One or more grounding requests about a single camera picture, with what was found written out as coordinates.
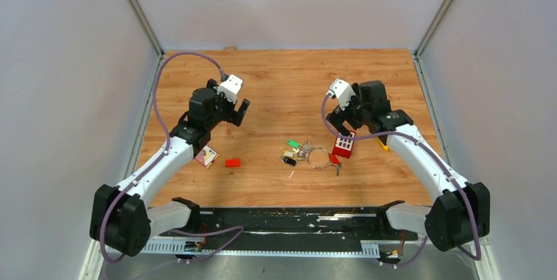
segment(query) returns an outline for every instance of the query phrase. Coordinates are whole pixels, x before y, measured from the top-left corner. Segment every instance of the yellow object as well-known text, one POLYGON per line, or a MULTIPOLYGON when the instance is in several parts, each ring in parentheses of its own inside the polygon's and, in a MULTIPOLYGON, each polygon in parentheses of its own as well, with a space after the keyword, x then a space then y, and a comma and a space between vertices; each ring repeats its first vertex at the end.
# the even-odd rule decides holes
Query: yellow object
POLYGON ((283 156, 287 156, 287 157, 294 157, 294 152, 292 151, 283 151, 282 152, 283 156))
POLYGON ((385 150, 385 151, 390 151, 391 148, 388 145, 383 144, 383 142, 381 142, 381 139, 377 138, 377 141, 379 141, 379 144, 381 145, 381 147, 385 150))

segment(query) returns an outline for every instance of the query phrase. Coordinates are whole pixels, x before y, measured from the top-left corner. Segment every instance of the red and white block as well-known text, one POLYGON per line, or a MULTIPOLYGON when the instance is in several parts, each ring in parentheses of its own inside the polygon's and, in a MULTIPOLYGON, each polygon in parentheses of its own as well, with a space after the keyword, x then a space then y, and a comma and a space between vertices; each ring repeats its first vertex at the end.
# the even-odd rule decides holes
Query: red and white block
MULTIPOLYGON (((350 131, 350 136, 355 137, 356 131, 350 131)), ((332 154, 344 158, 350 158, 350 156, 352 155, 353 147, 354 147, 354 140, 345 140, 336 137, 334 148, 332 149, 332 154)))

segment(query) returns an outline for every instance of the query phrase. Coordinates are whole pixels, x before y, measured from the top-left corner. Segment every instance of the wooden table surface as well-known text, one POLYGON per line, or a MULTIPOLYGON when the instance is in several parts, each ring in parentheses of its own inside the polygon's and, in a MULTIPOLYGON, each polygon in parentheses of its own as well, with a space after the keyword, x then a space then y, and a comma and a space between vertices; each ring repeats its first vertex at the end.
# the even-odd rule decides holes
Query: wooden table surface
MULTIPOLYGON (((177 172, 158 193, 153 205, 183 197, 201 206, 360 206, 394 200, 431 204, 421 183, 394 153, 377 140, 357 141, 342 169, 311 169, 305 162, 291 167, 280 160, 286 141, 310 141, 332 150, 335 136, 323 126, 320 106, 329 85, 341 78, 349 83, 381 80, 393 109, 403 109, 429 144, 439 145, 422 90, 405 49, 205 51, 228 74, 244 80, 241 99, 251 105, 242 125, 220 123, 209 146, 220 153, 210 169, 193 160, 177 172), (225 168, 228 158, 241 167, 225 168)), ((210 62, 180 56, 169 62, 160 80, 157 100, 162 118, 171 129, 188 110, 194 89, 208 79, 218 80, 210 62)), ((329 100, 327 112, 336 101, 329 100)), ((359 135, 367 134, 365 128, 359 135)), ((152 113, 141 150, 140 165, 164 142, 164 133, 152 113)))

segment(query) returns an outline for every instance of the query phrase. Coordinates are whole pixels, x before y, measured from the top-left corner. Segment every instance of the key ring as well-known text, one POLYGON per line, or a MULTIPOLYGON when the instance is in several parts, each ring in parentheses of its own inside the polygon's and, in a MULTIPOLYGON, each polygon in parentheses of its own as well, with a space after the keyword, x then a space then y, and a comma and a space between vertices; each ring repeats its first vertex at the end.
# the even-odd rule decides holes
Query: key ring
POLYGON ((305 155, 305 158, 302 158, 302 159, 300 159, 300 160, 305 160, 305 161, 307 162, 307 164, 309 165, 309 167, 311 167, 311 168, 314 168, 314 169, 316 169, 316 170, 324 170, 324 169, 327 168, 329 165, 332 165, 332 164, 331 164, 330 157, 329 157, 329 154, 330 154, 329 151, 326 150, 326 149, 324 149, 324 148, 322 148, 322 147, 313 147, 313 148, 311 148, 311 150, 310 150, 309 152, 307 152, 307 154, 305 155), (313 151, 315 151, 315 150, 322 150, 322 151, 325 151, 325 153, 327 153, 328 162, 327 162, 327 164, 326 164, 325 166, 316 166, 316 165, 313 165, 313 164, 309 161, 309 155, 311 154, 311 152, 313 152, 313 151))

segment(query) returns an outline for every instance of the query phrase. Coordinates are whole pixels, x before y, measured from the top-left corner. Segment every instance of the white wall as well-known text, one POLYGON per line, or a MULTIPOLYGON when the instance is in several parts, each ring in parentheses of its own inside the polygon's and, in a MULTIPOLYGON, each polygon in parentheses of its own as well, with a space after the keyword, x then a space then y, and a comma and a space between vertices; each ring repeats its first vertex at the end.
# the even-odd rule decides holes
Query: white wall
POLYGON ((157 58, 126 0, 0 0, 0 273, 76 279, 157 58))
POLYGON ((502 279, 555 279, 557 0, 456 0, 424 55, 451 163, 491 190, 502 279))
POLYGON ((139 0, 164 49, 417 48, 443 0, 139 0))

